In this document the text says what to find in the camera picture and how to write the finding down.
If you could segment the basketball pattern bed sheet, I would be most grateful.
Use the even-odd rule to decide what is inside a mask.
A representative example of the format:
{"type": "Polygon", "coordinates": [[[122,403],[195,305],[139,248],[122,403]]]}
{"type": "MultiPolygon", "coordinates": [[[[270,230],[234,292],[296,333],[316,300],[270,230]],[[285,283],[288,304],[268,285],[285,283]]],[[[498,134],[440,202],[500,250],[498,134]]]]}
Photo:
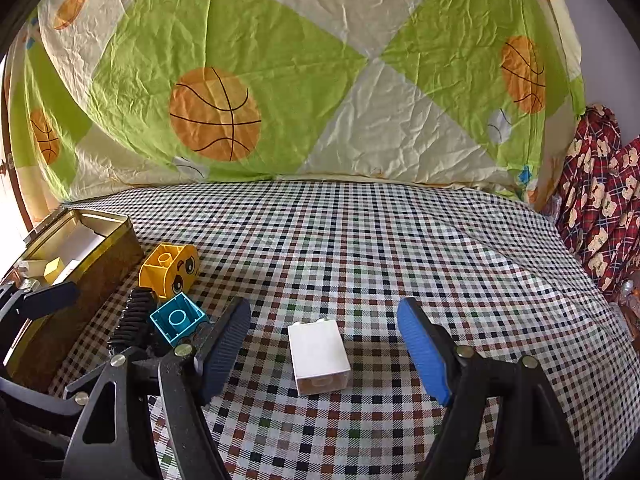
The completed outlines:
{"type": "Polygon", "coordinates": [[[584,112],[564,0],[37,0],[6,60],[32,218],[139,185],[369,178],[540,207],[584,112]]]}

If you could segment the blue toy block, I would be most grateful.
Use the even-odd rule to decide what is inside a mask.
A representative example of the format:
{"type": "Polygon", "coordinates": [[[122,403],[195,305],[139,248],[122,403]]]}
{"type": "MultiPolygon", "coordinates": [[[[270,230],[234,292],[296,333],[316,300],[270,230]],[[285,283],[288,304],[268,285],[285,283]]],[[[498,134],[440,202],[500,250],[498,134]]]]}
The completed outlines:
{"type": "Polygon", "coordinates": [[[176,348],[209,318],[184,292],[179,292],[152,312],[150,320],[163,340],[176,348]]]}

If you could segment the white Oriental Club box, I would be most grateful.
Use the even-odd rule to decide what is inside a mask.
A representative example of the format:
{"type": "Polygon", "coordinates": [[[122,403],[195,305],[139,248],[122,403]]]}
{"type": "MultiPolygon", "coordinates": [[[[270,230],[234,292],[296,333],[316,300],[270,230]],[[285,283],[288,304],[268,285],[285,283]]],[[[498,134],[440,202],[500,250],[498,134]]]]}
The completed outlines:
{"type": "Polygon", "coordinates": [[[73,270],[76,270],[104,240],[104,235],[94,232],[82,223],[66,222],[36,249],[35,255],[26,260],[29,264],[30,276],[43,278],[46,264],[60,257],[66,264],[64,271],[54,283],[60,284],[69,278],[73,270]]]}

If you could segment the yellow cube block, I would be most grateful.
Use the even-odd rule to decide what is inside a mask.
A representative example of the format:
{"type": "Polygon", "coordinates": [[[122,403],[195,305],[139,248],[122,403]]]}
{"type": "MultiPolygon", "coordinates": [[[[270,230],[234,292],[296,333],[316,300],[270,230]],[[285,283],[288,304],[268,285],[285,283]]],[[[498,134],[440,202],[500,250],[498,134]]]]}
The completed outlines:
{"type": "Polygon", "coordinates": [[[66,267],[65,262],[60,258],[50,260],[43,270],[43,278],[50,285],[54,284],[66,267]]]}

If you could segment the white moon toy block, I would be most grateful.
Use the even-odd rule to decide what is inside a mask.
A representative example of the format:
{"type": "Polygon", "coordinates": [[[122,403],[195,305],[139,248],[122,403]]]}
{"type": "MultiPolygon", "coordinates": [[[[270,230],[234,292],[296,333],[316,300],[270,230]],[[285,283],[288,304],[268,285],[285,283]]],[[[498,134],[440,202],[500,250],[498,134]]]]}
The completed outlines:
{"type": "Polygon", "coordinates": [[[293,373],[300,396],[343,390],[352,367],[335,320],[296,322],[288,326],[293,373]]]}

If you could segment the red bear pattern cloth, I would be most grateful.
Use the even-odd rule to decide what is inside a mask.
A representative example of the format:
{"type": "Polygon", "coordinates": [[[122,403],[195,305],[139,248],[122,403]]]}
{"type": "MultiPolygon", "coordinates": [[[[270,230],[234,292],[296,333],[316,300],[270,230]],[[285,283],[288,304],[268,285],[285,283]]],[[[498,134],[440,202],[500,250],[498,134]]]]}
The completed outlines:
{"type": "Polygon", "coordinates": [[[556,228],[608,299],[639,269],[639,140],[625,144],[612,110],[587,107],[556,187],[556,228]]]}

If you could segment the yellow face toy block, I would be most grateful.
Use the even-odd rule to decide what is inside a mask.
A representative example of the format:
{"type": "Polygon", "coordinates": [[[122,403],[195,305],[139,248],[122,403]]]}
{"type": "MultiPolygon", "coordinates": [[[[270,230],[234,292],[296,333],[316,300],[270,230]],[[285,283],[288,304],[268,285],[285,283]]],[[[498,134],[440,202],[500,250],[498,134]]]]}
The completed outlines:
{"type": "Polygon", "coordinates": [[[151,252],[138,275],[138,285],[152,289],[161,302],[189,291],[200,268],[198,250],[193,245],[160,243],[151,252]]]}

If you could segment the gold tin box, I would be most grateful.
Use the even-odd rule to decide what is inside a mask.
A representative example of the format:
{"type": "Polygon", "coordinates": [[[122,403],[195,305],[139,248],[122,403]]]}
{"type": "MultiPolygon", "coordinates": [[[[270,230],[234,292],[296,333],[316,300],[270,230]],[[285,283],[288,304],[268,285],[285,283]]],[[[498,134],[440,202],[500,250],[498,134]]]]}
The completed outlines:
{"type": "Polygon", "coordinates": [[[32,278],[26,260],[35,255],[36,249],[56,229],[70,221],[82,223],[105,236],[104,242],[62,281],[77,285],[79,296],[75,303],[36,320],[1,324],[2,373],[17,384],[40,392],[48,390],[85,327],[143,257],[128,217],[91,209],[62,208],[28,234],[26,250],[1,286],[13,282],[28,292],[52,286],[43,278],[32,278]]]}

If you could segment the checkered tablecloth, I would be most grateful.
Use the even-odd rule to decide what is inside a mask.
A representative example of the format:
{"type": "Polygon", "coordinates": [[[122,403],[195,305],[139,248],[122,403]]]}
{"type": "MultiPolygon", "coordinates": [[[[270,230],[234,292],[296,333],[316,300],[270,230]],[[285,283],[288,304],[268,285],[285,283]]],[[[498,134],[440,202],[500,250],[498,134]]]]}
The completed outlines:
{"type": "Polygon", "coordinates": [[[384,183],[252,182],[139,188],[88,200],[127,216],[144,250],[198,248],[190,295],[231,297],[253,323],[204,411],[235,479],[412,479],[442,428],[398,332],[402,298],[483,356],[544,368],[589,479],[639,428],[639,361],[612,304],[554,226],[475,190],[384,183]],[[297,393],[288,326],[335,320],[343,390],[297,393]]]}

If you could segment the black hair claw clip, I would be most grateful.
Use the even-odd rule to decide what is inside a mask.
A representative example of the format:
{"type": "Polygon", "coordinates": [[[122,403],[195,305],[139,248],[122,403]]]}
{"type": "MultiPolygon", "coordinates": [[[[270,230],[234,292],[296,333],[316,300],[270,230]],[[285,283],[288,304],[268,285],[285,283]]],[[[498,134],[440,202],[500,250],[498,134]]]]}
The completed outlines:
{"type": "Polygon", "coordinates": [[[157,296],[149,287],[130,290],[116,327],[107,341],[110,356],[129,348],[145,351],[151,344],[151,314],[157,308],[157,296]]]}

